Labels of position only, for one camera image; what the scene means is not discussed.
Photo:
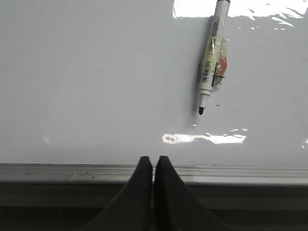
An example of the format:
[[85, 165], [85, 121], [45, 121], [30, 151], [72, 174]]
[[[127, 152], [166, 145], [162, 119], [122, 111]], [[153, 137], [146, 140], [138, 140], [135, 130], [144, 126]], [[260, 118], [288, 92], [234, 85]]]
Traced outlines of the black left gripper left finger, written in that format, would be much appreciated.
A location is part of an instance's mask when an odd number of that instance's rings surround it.
[[115, 199], [86, 223], [83, 231], [147, 231], [152, 197], [153, 167], [150, 158], [142, 156]]

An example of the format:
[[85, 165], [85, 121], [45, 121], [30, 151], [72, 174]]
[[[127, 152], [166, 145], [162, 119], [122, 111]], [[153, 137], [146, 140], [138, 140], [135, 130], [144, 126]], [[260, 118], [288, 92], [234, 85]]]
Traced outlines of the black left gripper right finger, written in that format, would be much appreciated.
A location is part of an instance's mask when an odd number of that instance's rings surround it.
[[230, 230], [197, 200], [167, 156], [160, 156], [155, 168], [154, 207], [158, 231]]

